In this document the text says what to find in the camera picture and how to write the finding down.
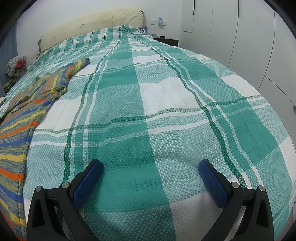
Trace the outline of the white wardrobe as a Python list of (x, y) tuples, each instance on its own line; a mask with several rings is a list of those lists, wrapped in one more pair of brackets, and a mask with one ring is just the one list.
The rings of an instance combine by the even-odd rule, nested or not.
[(295, 31), (275, 1), (183, 1), (180, 46), (234, 71), (255, 89), (269, 82), (295, 110)]

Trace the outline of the pile of clothes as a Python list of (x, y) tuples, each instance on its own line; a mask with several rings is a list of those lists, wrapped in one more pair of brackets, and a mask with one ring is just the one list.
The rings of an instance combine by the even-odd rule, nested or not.
[(4, 68), (4, 74), (10, 79), (4, 85), (5, 93), (14, 86), (20, 79), (20, 71), (26, 70), (27, 57), (25, 55), (18, 55), (11, 59)]

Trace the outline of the blue curtain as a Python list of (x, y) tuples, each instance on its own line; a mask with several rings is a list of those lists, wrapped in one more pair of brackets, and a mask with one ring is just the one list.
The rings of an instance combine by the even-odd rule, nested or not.
[(16, 44), (16, 25), (15, 23), (11, 30), (8, 32), (5, 40), (1, 45), (0, 51), (0, 71), (1, 71), (1, 83), (0, 83), (0, 96), (3, 97), (6, 95), (4, 91), (4, 85), (10, 80), (4, 74), (4, 68), (8, 62), (15, 56), (18, 55), (17, 44)]

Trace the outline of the striped knit sweater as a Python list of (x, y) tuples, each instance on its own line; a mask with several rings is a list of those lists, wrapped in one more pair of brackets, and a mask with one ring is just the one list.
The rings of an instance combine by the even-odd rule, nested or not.
[(36, 127), (66, 91), (73, 75), (89, 65), (82, 58), (47, 73), (18, 92), (1, 117), (1, 215), (17, 240), (26, 240), (23, 186)]

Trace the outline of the cream padded headboard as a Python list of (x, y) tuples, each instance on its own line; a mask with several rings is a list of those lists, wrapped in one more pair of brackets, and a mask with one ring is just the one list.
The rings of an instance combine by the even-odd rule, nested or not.
[(113, 9), (68, 21), (41, 36), (38, 41), (39, 52), (42, 53), (77, 35), (125, 24), (135, 28), (143, 27), (144, 11), (142, 9)]

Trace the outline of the white wall socket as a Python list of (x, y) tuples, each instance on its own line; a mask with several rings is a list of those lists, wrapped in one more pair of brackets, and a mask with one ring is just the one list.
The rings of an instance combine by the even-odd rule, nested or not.
[(155, 26), (167, 26), (167, 21), (163, 19), (162, 16), (160, 16), (158, 19), (151, 19), (151, 25)]

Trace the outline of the dark bedside table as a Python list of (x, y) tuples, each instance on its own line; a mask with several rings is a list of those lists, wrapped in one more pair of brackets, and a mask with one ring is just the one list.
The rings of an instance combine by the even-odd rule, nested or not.
[(165, 43), (167, 45), (170, 45), (170, 46), (174, 46), (174, 47), (177, 47), (179, 45), (179, 41), (177, 39), (172, 39), (172, 38), (167, 38), (165, 36), (159, 36), (159, 35), (152, 35), (152, 37), (161, 42), (161, 43)]

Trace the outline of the green plaid bed sheet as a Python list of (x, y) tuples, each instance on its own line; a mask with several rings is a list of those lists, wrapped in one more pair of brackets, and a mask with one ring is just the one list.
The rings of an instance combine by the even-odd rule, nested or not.
[(243, 188), (266, 188), (277, 237), (295, 199), (295, 148), (267, 100), (204, 55), (131, 25), (44, 51), (7, 93), (82, 58), (36, 127), (26, 161), (25, 221), (35, 187), (70, 182), (93, 159), (102, 177), (82, 209), (99, 240), (201, 240), (221, 210), (198, 173), (208, 159)]

